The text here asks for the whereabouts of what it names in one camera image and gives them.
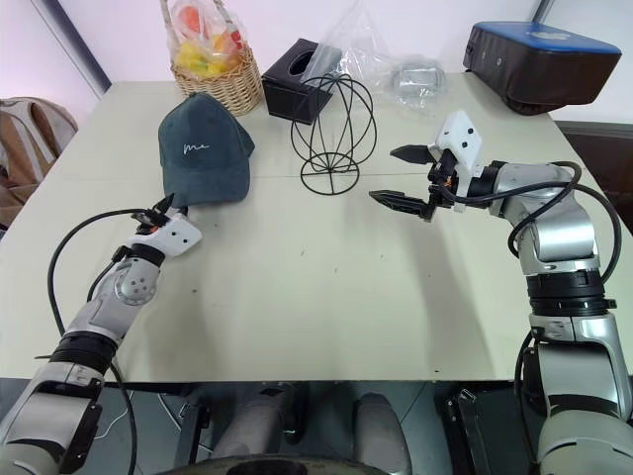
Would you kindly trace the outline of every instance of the clear plastic bag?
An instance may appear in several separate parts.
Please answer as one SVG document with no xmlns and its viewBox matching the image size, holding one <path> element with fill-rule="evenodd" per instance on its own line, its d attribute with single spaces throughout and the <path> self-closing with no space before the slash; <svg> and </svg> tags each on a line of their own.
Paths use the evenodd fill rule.
<svg viewBox="0 0 633 475">
<path fill-rule="evenodd" d="M 170 19 L 168 46 L 174 66 L 206 79 L 239 65 L 241 34 L 222 2 L 177 0 L 168 6 L 163 0 L 163 9 Z"/>
<path fill-rule="evenodd" d="M 349 74 L 372 89 L 385 73 L 387 46 L 365 3 L 356 0 L 318 43 L 302 81 L 328 73 Z"/>
<path fill-rule="evenodd" d="M 439 63 L 421 55 L 394 61 L 391 74 L 383 80 L 384 90 L 393 100 L 415 110 L 423 110 L 446 90 L 446 76 Z"/>
<path fill-rule="evenodd" d="M 363 0 L 356 0 L 321 40 L 302 81 L 327 74 L 349 74 L 373 95 L 418 111 L 446 89 L 437 61 L 389 54 Z"/>
</svg>

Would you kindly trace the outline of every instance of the white wall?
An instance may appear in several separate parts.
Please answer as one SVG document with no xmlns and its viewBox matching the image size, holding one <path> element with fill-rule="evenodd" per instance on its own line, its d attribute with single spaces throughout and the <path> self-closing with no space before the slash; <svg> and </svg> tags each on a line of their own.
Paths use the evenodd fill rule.
<svg viewBox="0 0 633 475">
<path fill-rule="evenodd" d="M 297 38 L 318 41 L 351 0 L 225 0 L 246 28 L 260 70 Z M 110 79 L 169 80 L 169 55 L 158 0 L 60 0 Z M 393 53 L 421 52 L 447 71 L 463 70 L 471 27 L 482 20 L 529 20 L 538 0 L 366 0 Z M 619 46 L 624 55 L 588 106 L 567 107 L 563 120 L 633 123 L 631 0 L 554 0 L 546 23 Z M 65 105 L 81 120 L 95 104 L 69 59 L 28 0 L 2 0 L 0 95 L 31 94 Z"/>
<path fill-rule="evenodd" d="M 170 79 L 158 0 L 61 0 L 110 79 Z M 297 38 L 318 42 L 352 0 L 225 0 L 246 29 L 261 71 Z M 471 27 L 482 20 L 529 20 L 537 0 L 366 0 L 391 52 L 421 52 L 463 70 Z"/>
<path fill-rule="evenodd" d="M 0 2 L 0 97 L 39 96 L 81 123 L 98 98 L 28 0 Z"/>
</svg>

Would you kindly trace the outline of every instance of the table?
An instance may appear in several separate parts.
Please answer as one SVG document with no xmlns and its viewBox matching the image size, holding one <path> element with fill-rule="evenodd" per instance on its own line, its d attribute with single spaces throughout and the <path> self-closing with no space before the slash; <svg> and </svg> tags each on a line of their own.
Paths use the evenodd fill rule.
<svg viewBox="0 0 633 475">
<path fill-rule="evenodd" d="M 115 84 L 0 241 L 0 376 L 30 378 L 58 341 L 45 275 L 58 242 L 102 211 L 162 197 L 157 128 L 181 100 L 174 83 Z M 265 104 L 239 121 L 251 134 L 251 189 L 240 203 L 193 207 L 203 241 L 165 262 L 155 299 L 119 353 L 134 382 L 251 380 L 509 380 L 528 330 L 509 225 L 487 212 L 439 210 L 432 224 L 367 196 L 426 196 L 425 167 L 389 157 L 430 143 L 464 109 L 481 133 L 482 161 L 582 162 L 547 116 L 521 117 L 474 76 L 449 74 L 448 93 L 424 114 L 376 110 L 379 140 L 350 192 L 321 197 L 299 179 L 290 123 Z M 597 188 L 585 169 L 584 184 Z M 594 217 L 603 260 L 608 218 Z M 95 275 L 133 231 L 128 218 L 86 229 L 62 254 L 56 293 L 69 323 Z M 633 239 L 623 230 L 608 282 L 633 368 Z"/>
</svg>

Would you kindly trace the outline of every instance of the wire sphere stand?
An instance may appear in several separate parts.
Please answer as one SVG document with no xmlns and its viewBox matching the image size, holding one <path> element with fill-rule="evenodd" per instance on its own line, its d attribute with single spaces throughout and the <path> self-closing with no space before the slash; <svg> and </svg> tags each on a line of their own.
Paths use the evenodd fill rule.
<svg viewBox="0 0 633 475">
<path fill-rule="evenodd" d="M 376 148 L 378 130 L 374 119 L 374 102 L 367 88 L 352 79 L 349 74 L 313 77 L 304 81 L 303 84 L 309 86 L 311 90 L 295 107 L 290 129 L 293 149 L 304 161 L 301 167 L 301 181 L 306 188 L 319 195 L 340 195 L 356 186 L 360 178 L 358 165 L 367 160 Z M 322 103 L 336 91 L 345 111 L 345 122 L 338 141 L 335 141 L 337 142 L 336 149 L 328 150 L 325 145 L 321 113 L 313 122 L 310 138 L 307 140 L 297 125 L 297 111 L 307 102 L 316 104 L 316 109 L 320 110 Z M 354 134 L 352 120 L 354 105 L 366 109 L 367 115 L 367 123 L 361 129 L 362 134 L 358 136 Z M 368 151 L 360 153 L 359 157 L 357 150 L 363 141 L 371 141 L 371 146 Z M 307 150 L 299 150 L 298 145 L 301 143 Z"/>
</svg>

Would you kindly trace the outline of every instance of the black metal wire frame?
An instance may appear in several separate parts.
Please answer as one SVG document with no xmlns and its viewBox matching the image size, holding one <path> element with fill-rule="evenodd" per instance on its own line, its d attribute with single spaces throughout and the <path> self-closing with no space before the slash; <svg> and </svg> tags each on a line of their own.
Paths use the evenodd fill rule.
<svg viewBox="0 0 633 475">
<path fill-rule="evenodd" d="M 318 81 L 318 87 L 310 84 L 315 83 L 316 81 Z M 305 95 L 301 99 L 301 101 L 295 101 L 293 108 L 293 121 L 290 132 L 293 150 L 305 162 L 301 168 L 302 183 L 304 184 L 304 186 L 306 186 L 306 188 L 319 195 L 332 196 L 345 193 L 351 190 L 358 183 L 358 180 L 360 178 L 360 168 L 358 165 L 367 160 L 376 148 L 376 143 L 378 140 L 378 128 L 376 127 L 376 120 L 374 118 L 374 101 L 369 90 L 360 82 L 352 79 L 349 74 L 342 74 L 338 76 L 327 74 L 325 76 L 310 78 L 307 81 L 304 81 L 302 84 L 312 87 L 312 90 L 307 95 Z M 340 138 L 338 140 L 338 144 L 336 145 L 336 150 L 327 151 L 325 146 L 325 139 L 323 137 L 320 114 L 316 116 L 316 120 L 313 123 L 309 141 L 306 140 L 304 135 L 299 130 L 299 127 L 297 126 L 297 117 L 299 110 L 306 105 L 307 101 L 314 100 L 315 94 L 316 108 L 320 110 L 323 97 L 329 95 L 334 86 L 338 90 L 343 101 L 346 119 L 343 130 L 341 131 Z M 364 107 L 367 109 L 367 112 L 369 113 L 369 120 L 367 121 L 367 125 L 365 126 L 363 133 L 357 139 L 354 138 L 354 129 L 351 120 L 351 110 L 354 97 L 360 99 Z M 355 158 L 354 150 L 363 140 L 365 140 L 370 131 L 373 131 L 374 137 L 371 149 L 362 159 Z M 343 146 L 343 142 L 347 132 L 349 136 L 349 149 L 347 151 L 341 151 L 341 147 Z M 308 148 L 308 156 L 305 156 L 297 147 L 295 135 L 298 135 L 303 144 Z M 320 140 L 320 146 L 323 151 L 316 150 L 315 139 L 317 141 Z M 347 186 L 343 186 L 342 189 L 336 190 L 333 179 L 333 175 L 336 174 L 347 174 L 347 176 L 353 177 L 353 181 L 351 183 L 348 183 Z M 307 182 L 307 177 L 319 175 L 328 176 L 329 191 L 318 190 Z"/>
</svg>

